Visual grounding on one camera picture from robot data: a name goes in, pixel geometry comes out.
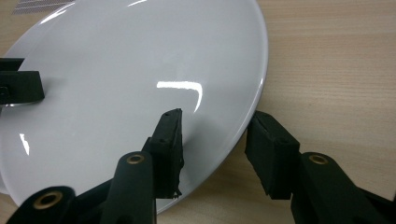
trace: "wooden table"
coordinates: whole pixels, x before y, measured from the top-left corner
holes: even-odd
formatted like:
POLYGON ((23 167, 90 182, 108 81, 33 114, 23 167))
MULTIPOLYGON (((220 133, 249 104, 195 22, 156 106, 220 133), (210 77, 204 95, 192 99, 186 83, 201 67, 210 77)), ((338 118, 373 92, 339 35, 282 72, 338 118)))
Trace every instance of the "wooden table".
MULTIPOLYGON (((302 144, 338 161, 358 186, 396 190, 396 1, 259 0, 270 59, 258 109, 302 144)), ((0 1, 0 55, 48 13, 11 15, 0 1)), ((245 136, 220 168, 159 223, 292 223, 269 200, 244 155, 245 136)), ((0 196, 0 223, 16 209, 0 196)))

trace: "white plate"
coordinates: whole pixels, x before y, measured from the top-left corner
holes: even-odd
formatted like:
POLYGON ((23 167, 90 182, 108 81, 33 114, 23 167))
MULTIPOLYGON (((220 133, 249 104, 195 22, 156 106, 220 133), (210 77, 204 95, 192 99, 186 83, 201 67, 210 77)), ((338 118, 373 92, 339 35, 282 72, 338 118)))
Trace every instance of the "white plate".
POLYGON ((183 110, 185 197, 246 129, 268 59, 255 0, 84 0, 49 17, 20 69, 40 71, 46 99, 0 118, 0 171, 17 204, 49 186, 80 194, 108 180, 174 108, 183 110))

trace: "table surface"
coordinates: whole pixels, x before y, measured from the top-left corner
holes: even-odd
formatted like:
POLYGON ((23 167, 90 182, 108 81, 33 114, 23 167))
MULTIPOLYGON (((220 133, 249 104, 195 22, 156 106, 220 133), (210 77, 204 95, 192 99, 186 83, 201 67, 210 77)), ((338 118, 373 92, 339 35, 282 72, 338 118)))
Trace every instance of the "table surface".
MULTIPOLYGON (((270 57, 258 110, 276 117, 301 151, 333 157, 361 188, 396 190, 396 1, 259 0, 270 57)), ((48 14, 12 15, 0 1, 0 55, 48 14)), ((293 223, 290 202, 265 196, 243 136, 208 180, 159 223, 293 223)), ((16 205, 0 194, 0 223, 16 205)))

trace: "brass rivet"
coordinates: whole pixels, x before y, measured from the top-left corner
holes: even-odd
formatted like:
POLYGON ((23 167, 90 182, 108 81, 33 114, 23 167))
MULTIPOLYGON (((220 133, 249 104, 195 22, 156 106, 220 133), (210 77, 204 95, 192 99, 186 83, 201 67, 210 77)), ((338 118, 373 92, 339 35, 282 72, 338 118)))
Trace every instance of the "brass rivet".
POLYGON ((126 161, 129 164, 134 165, 134 164, 138 164, 138 163, 142 162, 144 159, 145 159, 145 157, 142 155, 133 155, 133 156, 128 157, 128 159, 126 159, 126 161))
POLYGON ((324 165, 329 163, 326 158, 319 155, 311 155, 309 156, 309 160, 319 165, 324 165))
POLYGON ((60 202, 63 196, 64 195, 58 190, 47 192, 35 200, 33 208, 37 210, 50 208, 60 202))

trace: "black plastic clip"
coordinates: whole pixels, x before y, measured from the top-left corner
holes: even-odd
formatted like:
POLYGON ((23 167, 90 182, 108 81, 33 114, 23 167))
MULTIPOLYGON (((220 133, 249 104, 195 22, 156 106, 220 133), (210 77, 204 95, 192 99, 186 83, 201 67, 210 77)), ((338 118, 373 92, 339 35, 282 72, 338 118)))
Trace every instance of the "black plastic clip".
POLYGON ((25 104, 44 99, 40 74, 23 71, 23 59, 0 59, 0 105, 25 104))

